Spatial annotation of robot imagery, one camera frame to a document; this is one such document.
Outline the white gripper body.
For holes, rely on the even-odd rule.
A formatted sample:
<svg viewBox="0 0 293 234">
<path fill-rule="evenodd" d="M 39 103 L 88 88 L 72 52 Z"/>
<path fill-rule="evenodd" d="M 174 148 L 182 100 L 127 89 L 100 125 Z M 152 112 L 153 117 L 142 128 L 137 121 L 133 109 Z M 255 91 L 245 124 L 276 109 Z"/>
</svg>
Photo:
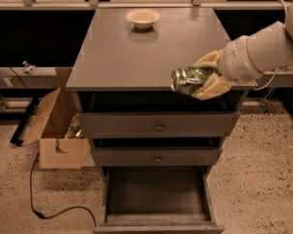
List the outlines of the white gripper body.
<svg viewBox="0 0 293 234">
<path fill-rule="evenodd" d="M 236 84 L 246 84 L 263 76 L 252 63 L 247 49 L 247 36 L 229 42 L 221 51 L 218 67 L 221 74 Z"/>
</svg>

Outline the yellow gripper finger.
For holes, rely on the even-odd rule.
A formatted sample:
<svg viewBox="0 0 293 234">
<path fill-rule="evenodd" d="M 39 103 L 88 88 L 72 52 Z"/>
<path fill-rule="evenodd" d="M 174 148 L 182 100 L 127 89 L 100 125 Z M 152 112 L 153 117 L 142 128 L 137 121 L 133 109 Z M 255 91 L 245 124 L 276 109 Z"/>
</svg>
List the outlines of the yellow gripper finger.
<svg viewBox="0 0 293 234">
<path fill-rule="evenodd" d="M 191 96 L 200 100 L 216 98 L 227 93 L 232 88 L 232 82 L 224 76 L 213 73 L 204 85 L 194 91 Z"/>
<path fill-rule="evenodd" d="M 222 50 L 210 52 L 200 58 L 193 66 L 198 68 L 218 68 L 218 60 L 222 53 Z"/>
</svg>

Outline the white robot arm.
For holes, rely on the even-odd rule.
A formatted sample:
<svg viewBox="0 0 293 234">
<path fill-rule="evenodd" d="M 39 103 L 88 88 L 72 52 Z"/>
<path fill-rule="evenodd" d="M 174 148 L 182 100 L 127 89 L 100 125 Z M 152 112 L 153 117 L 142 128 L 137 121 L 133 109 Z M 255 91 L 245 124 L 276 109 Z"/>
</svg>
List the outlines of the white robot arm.
<svg viewBox="0 0 293 234">
<path fill-rule="evenodd" d="M 200 100 L 223 95 L 234 84 L 260 79 L 266 71 L 293 66 L 293 2 L 285 10 L 285 23 L 277 21 L 250 36 L 236 38 L 193 66 L 217 69 L 217 73 L 191 94 Z"/>
</svg>

